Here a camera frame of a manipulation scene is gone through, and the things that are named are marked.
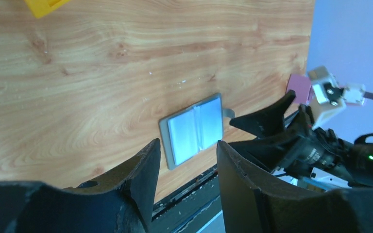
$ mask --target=purple wall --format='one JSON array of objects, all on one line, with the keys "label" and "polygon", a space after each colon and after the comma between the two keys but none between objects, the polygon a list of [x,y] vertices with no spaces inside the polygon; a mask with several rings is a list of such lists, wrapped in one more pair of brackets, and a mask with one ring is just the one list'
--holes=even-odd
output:
[{"label": "purple wall", "polygon": [[[316,0],[307,70],[320,65],[341,85],[363,83],[373,92],[373,0]],[[373,133],[373,101],[348,107],[324,128],[351,142]]]}]

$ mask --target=wood grain surface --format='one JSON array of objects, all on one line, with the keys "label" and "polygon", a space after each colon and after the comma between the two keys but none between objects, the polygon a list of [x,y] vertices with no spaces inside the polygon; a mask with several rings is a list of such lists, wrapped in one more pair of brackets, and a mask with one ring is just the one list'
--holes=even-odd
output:
[{"label": "wood grain surface", "polygon": [[[273,103],[305,71],[313,5],[71,0],[36,20],[22,0],[0,0],[0,180],[77,186],[214,93],[237,115]],[[173,171],[162,154],[155,200],[215,163],[215,147]]]}]

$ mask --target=reflective surface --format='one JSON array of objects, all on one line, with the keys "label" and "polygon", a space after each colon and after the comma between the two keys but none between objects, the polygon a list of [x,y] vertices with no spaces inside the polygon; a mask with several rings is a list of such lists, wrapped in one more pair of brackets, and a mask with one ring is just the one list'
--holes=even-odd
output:
[{"label": "reflective surface", "polygon": [[174,163],[178,166],[222,139],[221,98],[169,119],[168,127]]}]

